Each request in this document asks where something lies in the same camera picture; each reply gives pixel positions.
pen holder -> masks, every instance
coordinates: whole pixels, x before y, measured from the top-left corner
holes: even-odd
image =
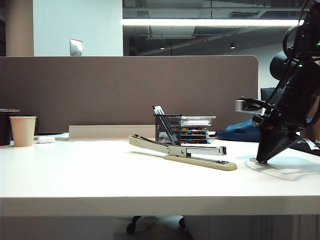
[[[162,144],[181,145],[181,114],[155,114],[155,140]]]

fluorescent light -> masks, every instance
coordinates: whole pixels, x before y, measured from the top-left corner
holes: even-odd
[[[291,27],[298,25],[298,20],[275,19],[122,19],[124,26],[207,26],[207,27]]]

black mug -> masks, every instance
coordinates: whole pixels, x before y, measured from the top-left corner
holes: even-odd
[[[18,113],[17,109],[0,108],[0,146],[9,145],[12,138],[10,116]]]

stapler arm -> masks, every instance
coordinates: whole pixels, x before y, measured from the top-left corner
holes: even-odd
[[[150,149],[153,151],[167,154],[164,159],[193,164],[208,168],[220,169],[220,170],[235,170],[237,165],[229,161],[220,160],[205,160],[191,157],[191,154],[205,154],[205,155],[218,155],[223,156],[227,154],[227,148],[225,146],[220,147],[206,147],[206,146],[173,146],[170,144],[159,143],[157,141],[150,140],[143,136],[134,134],[129,136],[129,143],[139,148]]]

gray partition panel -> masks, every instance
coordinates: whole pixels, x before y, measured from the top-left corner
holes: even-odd
[[[69,125],[151,125],[167,114],[216,116],[214,129],[252,117],[234,111],[256,98],[254,56],[1,57],[0,108],[39,118],[40,132]]]

